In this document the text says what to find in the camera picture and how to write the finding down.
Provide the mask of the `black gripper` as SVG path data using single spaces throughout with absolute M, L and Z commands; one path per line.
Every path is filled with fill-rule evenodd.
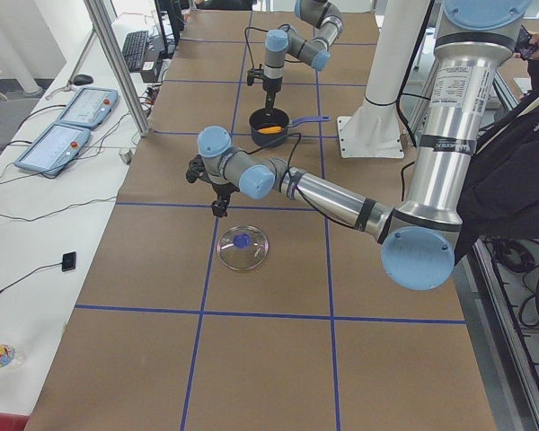
M 220 182 L 214 181 L 214 175 L 207 172 L 202 157 L 198 154 L 189 161 L 185 178 L 190 184 L 195 183 L 197 180 L 209 184 L 216 192 L 216 201 L 211 204 L 212 214 L 217 218 L 220 218 L 221 215 L 227 216 L 231 195 L 238 191 L 238 188 L 234 184 L 225 180 L 221 180 Z
M 268 119 L 273 115 L 276 94 L 281 90 L 282 68 L 271 66 L 252 67 L 247 71 L 247 85 L 252 86 L 256 79 L 262 81 L 262 88 L 266 93 L 264 118 Z

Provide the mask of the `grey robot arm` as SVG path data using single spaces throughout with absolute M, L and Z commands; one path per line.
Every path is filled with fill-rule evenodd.
M 268 118 L 274 112 L 276 94 L 281 91 L 286 56 L 321 72 L 330 60 L 330 49 L 343 32 L 341 12 L 330 1 L 296 1 L 295 15 L 317 29 L 312 39 L 304 39 L 290 24 L 282 24 L 269 30 L 264 41 L 264 61 L 259 67 L 253 66 L 247 72 L 246 83 L 253 85 L 261 80 L 266 93 L 265 105 L 261 110 Z
M 388 5 L 362 104 L 335 121 L 334 159 L 312 174 L 262 146 L 247 151 L 219 126 L 203 129 L 186 178 L 216 193 L 215 216 L 240 192 L 277 192 L 342 227 L 371 235 L 384 272 L 411 290 L 450 277 L 462 228 L 456 207 L 499 67 L 512 55 L 526 1 L 442 1 L 428 116 L 413 147 L 398 135 L 400 92 L 423 37 L 430 1 Z

